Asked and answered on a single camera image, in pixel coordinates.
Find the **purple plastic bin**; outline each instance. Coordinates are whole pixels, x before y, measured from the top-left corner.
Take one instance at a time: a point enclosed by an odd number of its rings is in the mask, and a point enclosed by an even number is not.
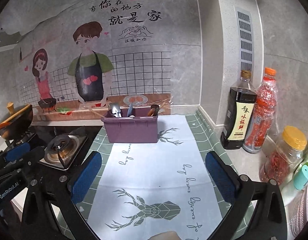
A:
[[[122,117],[114,117],[111,111],[101,120],[110,143],[157,143],[157,116],[147,116],[150,107],[133,108],[132,115],[125,117],[128,109],[121,109]]]

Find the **vent slot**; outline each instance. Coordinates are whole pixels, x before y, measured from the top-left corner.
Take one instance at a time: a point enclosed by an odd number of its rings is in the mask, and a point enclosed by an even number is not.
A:
[[[236,7],[236,17],[238,26],[238,35],[240,41],[240,70],[249,70],[253,72],[254,68],[254,44],[253,44],[253,24],[251,14],[241,8]]]

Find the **bottle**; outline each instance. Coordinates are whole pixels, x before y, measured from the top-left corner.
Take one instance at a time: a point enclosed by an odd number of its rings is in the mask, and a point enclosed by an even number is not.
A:
[[[308,182],[308,166],[303,165],[295,174],[294,178],[282,189],[282,198],[284,206],[287,206],[296,197],[298,192]]]
[[[277,104],[276,71],[265,68],[265,75],[257,90],[257,100],[247,129],[243,149],[255,154],[261,150],[275,117]]]
[[[270,179],[275,179],[278,185],[285,182],[304,159],[306,143],[304,133],[296,127],[286,126],[276,142],[275,150],[260,169],[261,182]]]
[[[256,101],[256,91],[250,81],[251,72],[242,70],[239,81],[230,88],[228,109],[221,134],[224,149],[235,150],[243,145]]]

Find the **jar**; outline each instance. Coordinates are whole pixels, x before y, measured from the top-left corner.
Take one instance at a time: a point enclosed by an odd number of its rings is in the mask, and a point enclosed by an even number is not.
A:
[[[286,126],[276,142],[275,150],[260,170],[260,180],[268,182],[275,179],[280,185],[303,160],[306,143],[304,133],[296,127]]]

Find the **soy sauce bottle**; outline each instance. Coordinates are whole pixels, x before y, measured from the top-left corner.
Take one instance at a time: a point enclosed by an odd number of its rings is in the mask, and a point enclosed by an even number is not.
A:
[[[244,143],[256,101],[256,91],[250,81],[251,72],[242,70],[239,81],[230,88],[228,109],[221,135],[224,149],[239,149]]]

